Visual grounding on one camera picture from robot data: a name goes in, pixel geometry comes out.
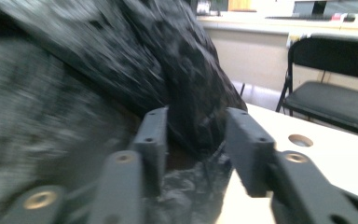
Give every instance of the white table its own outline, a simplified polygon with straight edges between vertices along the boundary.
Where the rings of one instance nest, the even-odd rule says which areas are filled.
[[[249,114],[275,139],[279,151],[293,150],[310,157],[331,184],[358,195],[358,136],[294,119],[255,105]],[[288,136],[308,137],[313,145],[300,147]],[[275,223],[270,198],[250,198],[234,171],[216,224]]]

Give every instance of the black plastic part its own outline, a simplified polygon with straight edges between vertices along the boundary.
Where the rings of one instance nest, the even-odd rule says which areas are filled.
[[[63,205],[64,189],[43,186],[28,190],[8,209],[0,224],[54,224]]]
[[[119,151],[105,161],[88,224],[141,224],[143,165],[138,152]]]
[[[274,197],[285,199],[294,223],[358,224],[356,208],[330,185],[307,156],[294,151],[275,155],[277,169],[274,176],[280,188],[274,190]],[[282,209],[273,210],[274,214],[280,211]]]
[[[227,109],[226,152],[251,197],[265,197],[273,138],[245,111]]]
[[[145,196],[158,196],[168,150],[166,107],[152,110],[145,115],[131,149],[142,155],[147,176]]]

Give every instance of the black folding chair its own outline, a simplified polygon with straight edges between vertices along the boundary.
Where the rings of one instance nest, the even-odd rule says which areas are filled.
[[[293,64],[358,77],[358,37],[312,35],[294,43],[289,49],[287,75],[276,108],[280,112],[283,106],[289,109],[290,116],[296,111],[358,133],[358,90],[316,81],[293,90]]]

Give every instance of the chair seat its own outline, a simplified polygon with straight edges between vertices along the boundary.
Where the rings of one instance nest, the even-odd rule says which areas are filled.
[[[283,106],[358,133],[358,91],[306,82],[284,99]]]

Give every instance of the chair backrest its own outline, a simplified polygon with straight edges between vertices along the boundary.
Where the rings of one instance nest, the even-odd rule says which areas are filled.
[[[289,49],[289,76],[293,63],[342,75],[358,77],[358,38],[312,35]]]

